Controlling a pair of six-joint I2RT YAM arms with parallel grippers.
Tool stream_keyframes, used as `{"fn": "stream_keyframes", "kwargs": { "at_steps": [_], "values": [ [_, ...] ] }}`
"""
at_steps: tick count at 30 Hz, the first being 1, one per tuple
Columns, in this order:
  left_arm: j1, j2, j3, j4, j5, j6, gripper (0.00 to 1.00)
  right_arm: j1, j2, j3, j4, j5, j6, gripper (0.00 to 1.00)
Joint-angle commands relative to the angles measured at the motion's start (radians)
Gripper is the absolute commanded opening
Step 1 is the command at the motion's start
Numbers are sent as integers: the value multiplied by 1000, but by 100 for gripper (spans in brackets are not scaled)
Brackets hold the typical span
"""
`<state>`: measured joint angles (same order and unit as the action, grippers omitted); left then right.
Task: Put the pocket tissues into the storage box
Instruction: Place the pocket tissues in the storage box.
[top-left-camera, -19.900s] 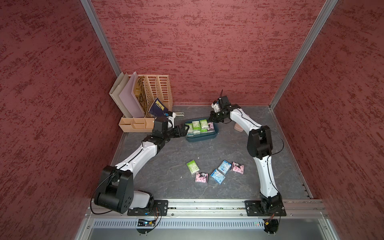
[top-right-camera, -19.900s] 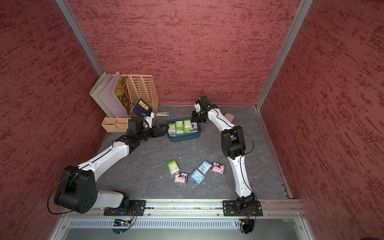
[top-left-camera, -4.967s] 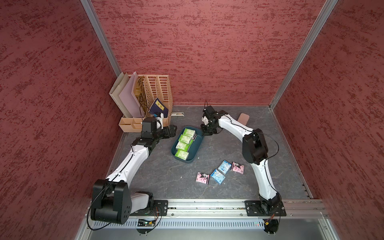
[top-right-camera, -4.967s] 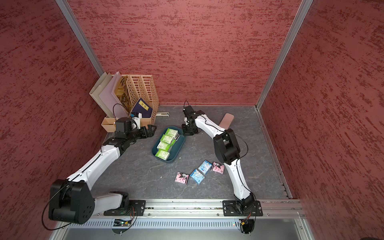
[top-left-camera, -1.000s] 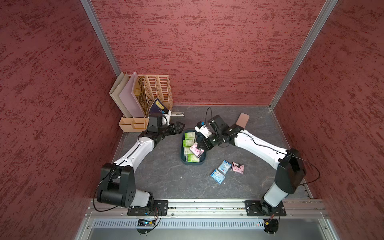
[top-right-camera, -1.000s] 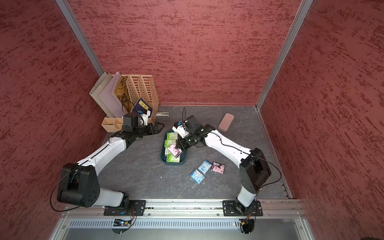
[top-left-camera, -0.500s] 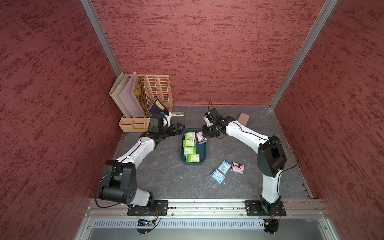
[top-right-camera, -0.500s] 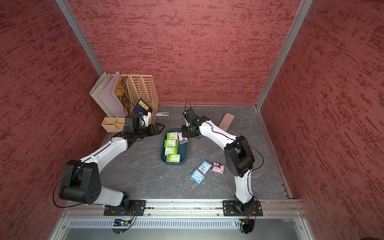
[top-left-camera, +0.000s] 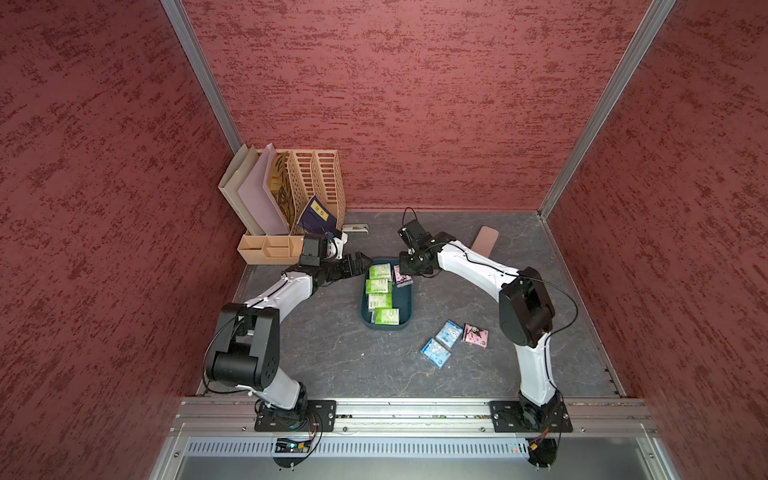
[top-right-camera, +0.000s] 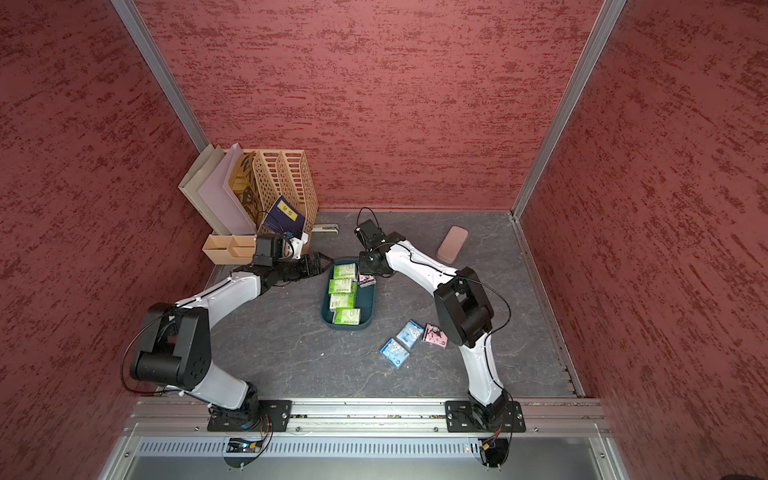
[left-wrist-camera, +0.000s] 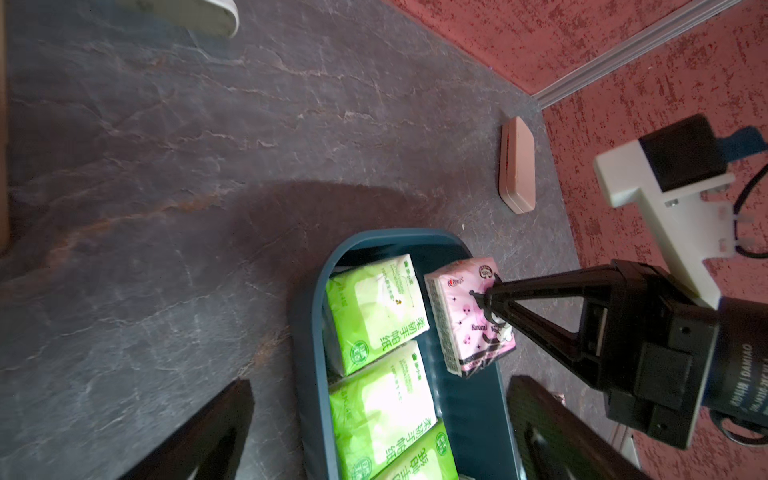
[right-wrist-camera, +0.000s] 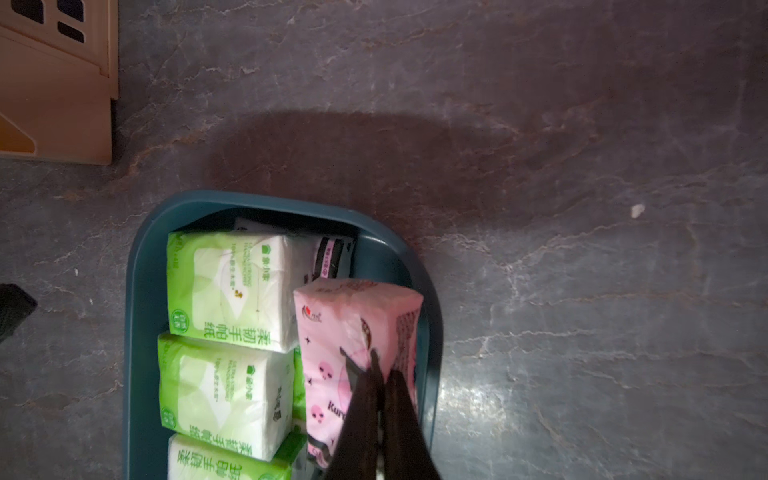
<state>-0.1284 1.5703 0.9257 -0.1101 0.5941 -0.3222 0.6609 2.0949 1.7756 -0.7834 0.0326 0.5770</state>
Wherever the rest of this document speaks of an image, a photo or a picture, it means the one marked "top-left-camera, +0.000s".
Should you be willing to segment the pink tissue pack bottom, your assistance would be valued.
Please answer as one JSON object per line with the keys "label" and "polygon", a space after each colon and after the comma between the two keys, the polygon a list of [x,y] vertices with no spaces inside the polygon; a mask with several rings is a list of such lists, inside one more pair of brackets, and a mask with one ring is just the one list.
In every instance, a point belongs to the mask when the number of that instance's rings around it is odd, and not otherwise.
{"label": "pink tissue pack bottom", "polygon": [[393,281],[397,288],[403,288],[413,284],[412,277],[402,273],[399,265],[393,266]]}

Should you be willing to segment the pink tissue pack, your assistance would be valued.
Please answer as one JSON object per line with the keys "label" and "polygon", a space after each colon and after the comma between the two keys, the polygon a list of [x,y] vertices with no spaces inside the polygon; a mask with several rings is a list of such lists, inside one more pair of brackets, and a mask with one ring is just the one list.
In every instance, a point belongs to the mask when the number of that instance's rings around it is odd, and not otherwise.
{"label": "pink tissue pack", "polygon": [[403,288],[413,284],[412,277],[402,273],[399,265],[393,266],[393,281],[397,288]]}
{"label": "pink tissue pack", "polygon": [[471,324],[464,325],[463,342],[485,349],[488,345],[488,338],[489,332],[486,329]]}

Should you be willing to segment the green tissue pack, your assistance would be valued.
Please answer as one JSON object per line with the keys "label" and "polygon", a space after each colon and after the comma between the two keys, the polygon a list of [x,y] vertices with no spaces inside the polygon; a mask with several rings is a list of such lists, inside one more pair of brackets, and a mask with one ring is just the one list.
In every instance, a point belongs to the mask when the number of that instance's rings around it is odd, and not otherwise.
{"label": "green tissue pack", "polygon": [[393,278],[392,265],[390,263],[374,264],[368,270],[368,278],[371,280],[391,281]]}
{"label": "green tissue pack", "polygon": [[392,282],[388,279],[367,279],[365,283],[365,293],[367,295],[374,294],[390,294],[392,292]]}
{"label": "green tissue pack", "polygon": [[391,309],[393,307],[393,296],[391,293],[373,293],[368,295],[368,310]]}
{"label": "green tissue pack", "polygon": [[398,326],[400,324],[400,313],[396,308],[377,308],[373,312],[373,321],[375,325]]}

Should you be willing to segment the teal storage box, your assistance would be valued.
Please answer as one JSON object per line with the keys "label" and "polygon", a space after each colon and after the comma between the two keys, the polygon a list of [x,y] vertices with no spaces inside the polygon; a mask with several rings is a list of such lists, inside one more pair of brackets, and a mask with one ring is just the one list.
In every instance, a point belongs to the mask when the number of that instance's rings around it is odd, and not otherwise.
{"label": "teal storage box", "polygon": [[[398,265],[398,262],[394,258],[375,258],[373,260],[373,264],[381,264],[381,263],[390,263],[392,265],[392,273],[393,273],[393,266]],[[392,282],[392,296],[393,296],[393,307],[399,310],[400,313],[400,324],[398,326],[383,326],[383,325],[375,325],[373,321],[373,312],[368,310],[368,295],[365,293],[365,283],[368,278],[368,271],[364,274],[364,280],[363,280],[363,289],[361,294],[361,301],[360,301],[360,307],[359,307],[359,313],[360,313],[360,319],[361,321],[369,328],[373,330],[382,330],[382,331],[396,331],[396,330],[402,330],[405,327],[407,327],[410,323],[412,313],[413,313],[413,301],[412,301],[412,292],[413,288],[412,285],[403,287],[403,288],[397,288],[394,285],[393,278],[391,280]]]}

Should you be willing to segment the blue tissue pack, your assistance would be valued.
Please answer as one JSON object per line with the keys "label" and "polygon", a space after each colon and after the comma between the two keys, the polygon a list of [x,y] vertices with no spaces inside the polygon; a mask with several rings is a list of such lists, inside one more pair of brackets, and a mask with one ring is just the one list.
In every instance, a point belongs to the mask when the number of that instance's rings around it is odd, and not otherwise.
{"label": "blue tissue pack", "polygon": [[421,354],[438,369],[442,369],[451,357],[451,352],[434,338],[421,348]]}
{"label": "blue tissue pack", "polygon": [[451,320],[445,322],[435,339],[446,349],[452,350],[457,341],[463,336],[463,328]]}

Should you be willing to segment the blue tissue pack bottom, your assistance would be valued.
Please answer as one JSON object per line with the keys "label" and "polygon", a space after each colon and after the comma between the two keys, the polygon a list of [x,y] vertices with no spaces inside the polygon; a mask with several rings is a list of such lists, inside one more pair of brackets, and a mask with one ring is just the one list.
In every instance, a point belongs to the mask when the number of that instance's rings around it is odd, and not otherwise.
{"label": "blue tissue pack bottom", "polygon": [[421,348],[421,354],[438,369],[442,369],[451,357],[451,352],[434,338]]}

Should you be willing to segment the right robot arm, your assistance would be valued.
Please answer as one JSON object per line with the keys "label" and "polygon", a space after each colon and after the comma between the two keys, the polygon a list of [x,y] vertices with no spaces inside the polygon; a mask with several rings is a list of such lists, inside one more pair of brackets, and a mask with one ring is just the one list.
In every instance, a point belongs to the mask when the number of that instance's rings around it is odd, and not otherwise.
{"label": "right robot arm", "polygon": [[450,234],[430,234],[416,219],[401,226],[398,235],[406,245],[399,254],[403,273],[423,277],[437,270],[453,273],[498,303],[499,327],[515,345],[520,371],[518,421],[528,431],[546,430],[562,399],[549,351],[555,308],[539,272],[492,261]]}

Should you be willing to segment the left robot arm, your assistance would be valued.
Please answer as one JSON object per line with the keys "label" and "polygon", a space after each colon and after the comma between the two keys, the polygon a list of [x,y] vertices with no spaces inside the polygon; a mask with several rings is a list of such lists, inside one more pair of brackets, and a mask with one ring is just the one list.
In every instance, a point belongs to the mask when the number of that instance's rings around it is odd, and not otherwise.
{"label": "left robot arm", "polygon": [[296,264],[264,293],[244,303],[229,303],[219,313],[216,333],[206,348],[202,381],[247,392],[260,400],[260,414],[270,414],[289,430],[312,420],[306,387],[279,366],[281,322],[317,290],[360,276],[373,265],[363,253],[340,254],[336,243],[312,235],[303,241]]}

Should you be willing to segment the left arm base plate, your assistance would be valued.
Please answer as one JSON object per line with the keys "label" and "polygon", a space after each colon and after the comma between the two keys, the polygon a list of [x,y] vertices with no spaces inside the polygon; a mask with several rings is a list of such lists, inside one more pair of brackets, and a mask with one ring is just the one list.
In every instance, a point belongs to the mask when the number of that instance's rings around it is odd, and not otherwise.
{"label": "left arm base plate", "polygon": [[300,401],[291,410],[269,406],[260,401],[255,407],[256,432],[332,432],[337,402],[334,400]]}

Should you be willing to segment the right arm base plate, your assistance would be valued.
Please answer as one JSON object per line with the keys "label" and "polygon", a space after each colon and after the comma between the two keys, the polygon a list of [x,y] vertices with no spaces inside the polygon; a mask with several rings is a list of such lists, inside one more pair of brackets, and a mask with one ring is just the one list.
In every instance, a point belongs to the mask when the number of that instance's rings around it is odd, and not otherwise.
{"label": "right arm base plate", "polygon": [[572,433],[573,425],[565,404],[534,407],[520,401],[490,401],[489,416],[495,433],[520,433],[540,435],[548,433]]}

